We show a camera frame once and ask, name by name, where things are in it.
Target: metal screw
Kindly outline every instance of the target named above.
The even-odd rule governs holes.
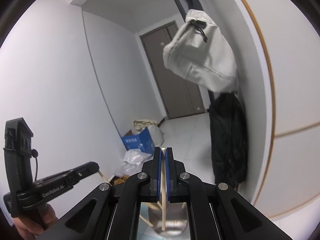
[[[140,172],[138,175],[137,175],[138,179],[145,179],[147,177],[147,174],[144,173],[144,172]]]
[[[228,189],[228,184],[226,183],[219,183],[218,188],[221,190],[227,190]]]
[[[187,172],[183,172],[180,174],[180,178],[181,179],[189,179],[190,178],[190,174]]]
[[[108,190],[110,188],[110,185],[108,183],[101,183],[99,186],[99,189],[102,191]]]

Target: brown door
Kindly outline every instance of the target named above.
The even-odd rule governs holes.
[[[199,87],[164,67],[163,48],[176,32],[172,23],[141,37],[170,119],[204,113]]]

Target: blue box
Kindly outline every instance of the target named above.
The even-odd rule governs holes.
[[[153,143],[148,128],[143,129],[138,135],[127,135],[121,139],[127,150],[140,149],[142,152],[154,154],[155,144]]]

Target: human hand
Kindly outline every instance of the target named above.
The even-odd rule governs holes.
[[[49,204],[47,204],[47,210],[41,215],[41,217],[47,228],[52,226],[58,220],[56,213]],[[40,235],[44,232],[44,229],[39,224],[28,217],[20,216],[13,218],[13,223],[24,240],[34,240],[36,239],[34,235]]]

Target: tile floor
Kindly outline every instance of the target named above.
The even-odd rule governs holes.
[[[164,136],[161,147],[172,147],[174,158],[185,164],[187,172],[198,176],[204,182],[214,184],[209,114],[166,120],[160,129]],[[273,220],[293,240],[307,240],[319,221],[320,197],[287,217]],[[139,240],[163,239],[143,223],[140,221]],[[182,239],[188,239],[188,237],[179,237],[179,240]]]

